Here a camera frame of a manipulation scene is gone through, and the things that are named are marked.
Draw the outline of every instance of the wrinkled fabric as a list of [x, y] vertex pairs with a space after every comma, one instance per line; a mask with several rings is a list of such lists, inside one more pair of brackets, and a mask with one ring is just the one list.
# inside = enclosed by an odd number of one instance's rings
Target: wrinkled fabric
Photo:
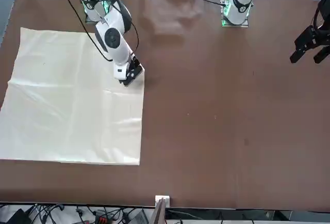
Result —
[[0, 158], [138, 165], [144, 73], [124, 87], [112, 66], [85, 33], [21, 28]]

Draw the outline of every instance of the white bracket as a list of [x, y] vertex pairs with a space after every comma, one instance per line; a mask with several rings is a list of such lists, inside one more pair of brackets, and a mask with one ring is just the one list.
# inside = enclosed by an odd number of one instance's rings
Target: white bracket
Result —
[[155, 206], [161, 199], [165, 199], [166, 207], [170, 207], [170, 196], [155, 196]]

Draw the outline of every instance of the robotic arm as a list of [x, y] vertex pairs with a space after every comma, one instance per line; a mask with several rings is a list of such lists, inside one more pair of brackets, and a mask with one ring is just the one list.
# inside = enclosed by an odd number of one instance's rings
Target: robotic arm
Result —
[[[318, 27], [317, 19], [321, 13], [324, 23]], [[313, 24], [309, 25], [294, 41], [295, 51], [290, 56], [291, 63], [296, 63], [306, 53], [318, 46], [324, 46], [315, 56], [314, 62], [321, 63], [330, 55], [330, 0], [321, 0], [316, 9]]]
[[128, 86], [142, 71], [143, 67], [123, 38], [131, 27], [131, 15], [120, 0], [105, 0], [109, 4], [106, 13], [102, 0], [82, 0], [87, 16], [96, 21], [95, 36], [103, 54], [113, 60], [113, 75], [124, 86]]
[[234, 25], [242, 24], [249, 13], [252, 0], [230, 0], [230, 6], [226, 18]]

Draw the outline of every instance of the white cloth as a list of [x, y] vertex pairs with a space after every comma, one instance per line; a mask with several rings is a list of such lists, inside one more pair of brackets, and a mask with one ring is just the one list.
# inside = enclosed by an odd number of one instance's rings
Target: white cloth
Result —
[[124, 87], [112, 66], [85, 33], [21, 28], [0, 158], [138, 165], [144, 72]]

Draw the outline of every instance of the brown table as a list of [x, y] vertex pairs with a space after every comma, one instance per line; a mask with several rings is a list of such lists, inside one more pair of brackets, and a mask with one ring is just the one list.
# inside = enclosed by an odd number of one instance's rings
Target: brown table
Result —
[[[72, 0], [83, 17], [79, 0]], [[254, 0], [222, 28], [201, 0], [123, 0], [145, 67], [140, 166], [0, 162], [0, 200], [330, 211], [330, 60], [289, 56], [313, 0]], [[0, 103], [20, 27], [83, 31], [66, 0], [15, 0]], [[125, 35], [136, 45], [132, 29]]]

